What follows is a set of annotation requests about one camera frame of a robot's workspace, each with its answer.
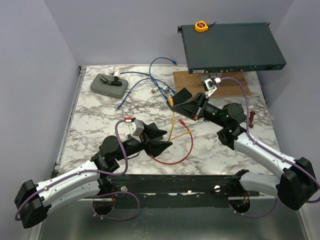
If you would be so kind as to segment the red-brown handle tool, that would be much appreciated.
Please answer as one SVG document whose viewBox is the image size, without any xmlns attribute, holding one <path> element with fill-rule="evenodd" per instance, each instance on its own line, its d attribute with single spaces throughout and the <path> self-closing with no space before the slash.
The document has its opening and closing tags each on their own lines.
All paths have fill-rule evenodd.
<svg viewBox="0 0 320 240">
<path fill-rule="evenodd" d="M 253 127 L 254 127 L 253 120 L 254 120 L 255 115 L 256 115 L 256 112 L 255 112 L 254 110 L 252 110 L 252 111 L 250 112 L 249 119 L 248 119 L 248 126 L 249 126 L 250 128 L 253 128 Z"/>
</svg>

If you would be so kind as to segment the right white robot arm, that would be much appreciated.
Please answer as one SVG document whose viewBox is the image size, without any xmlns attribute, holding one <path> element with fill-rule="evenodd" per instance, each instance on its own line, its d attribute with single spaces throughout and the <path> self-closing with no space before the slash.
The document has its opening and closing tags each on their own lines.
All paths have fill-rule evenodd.
<svg viewBox="0 0 320 240">
<path fill-rule="evenodd" d="M 230 191 L 241 196 L 256 191 L 278 197 L 292 210 L 299 210 L 319 190 L 320 184 L 312 163 L 305 157 L 296 159 L 274 150 L 252 137 L 241 123 L 246 115 L 241 104 L 232 102 L 223 108 L 209 103 L 209 98 L 199 92 L 195 96 L 183 88 L 172 97 L 169 105 L 173 112 L 197 121 L 204 119 L 221 127 L 216 134 L 219 141 L 232 150 L 245 154 L 268 169 L 272 175 L 259 175 L 245 171 L 230 183 Z"/>
</svg>

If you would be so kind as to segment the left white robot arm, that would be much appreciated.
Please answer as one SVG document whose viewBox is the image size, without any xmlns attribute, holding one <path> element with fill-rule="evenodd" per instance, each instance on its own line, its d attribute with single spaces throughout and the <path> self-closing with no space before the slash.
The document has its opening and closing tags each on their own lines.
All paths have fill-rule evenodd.
<svg viewBox="0 0 320 240">
<path fill-rule="evenodd" d="M 25 229 L 43 222 L 48 213 L 61 204 L 82 198 L 110 196 L 109 176 L 124 175 L 129 168 L 129 156 L 144 151 L 150 157 L 157 157 L 172 146 L 163 139 L 167 133 L 152 124 L 145 124 L 135 118 L 119 120 L 115 125 L 129 123 L 130 138 L 121 141 L 119 131 L 107 136 L 98 152 L 79 167 L 54 178 L 35 183 L 25 181 L 15 199 L 17 208 L 14 219 Z"/>
</svg>

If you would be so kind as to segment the grey metal stand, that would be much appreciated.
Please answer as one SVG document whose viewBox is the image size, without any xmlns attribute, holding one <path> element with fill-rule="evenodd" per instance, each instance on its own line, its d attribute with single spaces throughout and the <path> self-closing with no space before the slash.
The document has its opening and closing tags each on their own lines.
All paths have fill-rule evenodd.
<svg viewBox="0 0 320 240">
<path fill-rule="evenodd" d="M 218 72 L 218 73 L 208 73 L 205 74 L 204 76 L 201 77 L 201 80 L 207 80 L 207 79 L 215 79 L 215 78 L 221 78 L 222 77 L 222 73 Z"/>
</svg>

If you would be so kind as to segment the wooden board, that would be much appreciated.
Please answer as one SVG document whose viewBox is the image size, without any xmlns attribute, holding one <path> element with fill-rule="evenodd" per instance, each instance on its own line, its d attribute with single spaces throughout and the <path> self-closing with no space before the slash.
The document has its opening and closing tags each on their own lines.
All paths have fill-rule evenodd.
<svg viewBox="0 0 320 240">
<path fill-rule="evenodd" d="M 186 88 L 194 97 L 199 92 L 204 92 L 202 80 L 208 77 L 207 73 L 204 74 L 189 74 L 188 71 L 174 71 L 173 79 L 175 91 L 179 92 Z M 241 72 L 219 73 L 219 78 L 231 77 L 236 79 L 242 85 L 247 96 L 251 95 L 251 91 L 245 80 L 245 76 Z M 225 79 L 217 86 L 217 90 L 211 95 L 210 98 L 232 98 L 242 97 L 243 92 L 240 86 L 232 79 Z"/>
</svg>

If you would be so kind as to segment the dark green rack unit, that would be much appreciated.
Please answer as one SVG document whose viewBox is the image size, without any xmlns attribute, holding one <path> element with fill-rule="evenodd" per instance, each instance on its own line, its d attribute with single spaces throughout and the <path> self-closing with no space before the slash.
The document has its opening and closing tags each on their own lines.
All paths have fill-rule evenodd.
<svg viewBox="0 0 320 240">
<path fill-rule="evenodd" d="M 178 27 L 190 74 L 282 70 L 287 64 L 267 22 Z"/>
</svg>

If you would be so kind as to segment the black T-shaped fitting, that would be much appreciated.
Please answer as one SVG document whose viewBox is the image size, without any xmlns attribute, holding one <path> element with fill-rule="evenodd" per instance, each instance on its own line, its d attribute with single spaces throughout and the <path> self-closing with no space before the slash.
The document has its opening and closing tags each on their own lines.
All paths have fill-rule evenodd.
<svg viewBox="0 0 320 240">
<path fill-rule="evenodd" d="M 110 85 L 110 86 L 116 86 L 116 87 L 120 87 L 122 86 L 122 82 L 119 81 L 119 77 L 118 76 L 114 76 L 113 80 L 108 80 L 105 76 L 101 76 L 100 77 L 100 81 L 105 84 L 105 85 Z"/>
</svg>

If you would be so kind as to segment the yellow tape measure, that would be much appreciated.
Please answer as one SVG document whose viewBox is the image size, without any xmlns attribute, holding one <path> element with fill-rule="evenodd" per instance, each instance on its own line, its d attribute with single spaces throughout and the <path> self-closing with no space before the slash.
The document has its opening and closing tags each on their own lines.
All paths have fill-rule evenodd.
<svg viewBox="0 0 320 240">
<path fill-rule="evenodd" d="M 204 20 L 198 21 L 194 24 L 194 30 L 198 33 L 203 33 L 208 31 L 211 27 L 213 27 L 217 22 L 215 21 L 212 24 L 207 24 Z"/>
</svg>

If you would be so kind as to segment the grey case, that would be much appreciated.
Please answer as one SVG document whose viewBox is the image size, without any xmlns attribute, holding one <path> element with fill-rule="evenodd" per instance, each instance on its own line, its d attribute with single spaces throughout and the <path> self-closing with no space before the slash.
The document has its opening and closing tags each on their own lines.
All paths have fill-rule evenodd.
<svg viewBox="0 0 320 240">
<path fill-rule="evenodd" d="M 96 94 L 104 95 L 107 97 L 115 98 L 115 99 L 122 99 L 125 92 L 128 89 L 129 83 L 127 80 L 119 78 L 119 81 L 122 82 L 122 86 L 111 86 L 108 84 L 103 84 L 100 81 L 100 77 L 105 76 L 108 80 L 112 81 L 114 76 L 106 75 L 99 73 L 95 76 L 94 80 L 90 85 L 90 90 Z"/>
</svg>

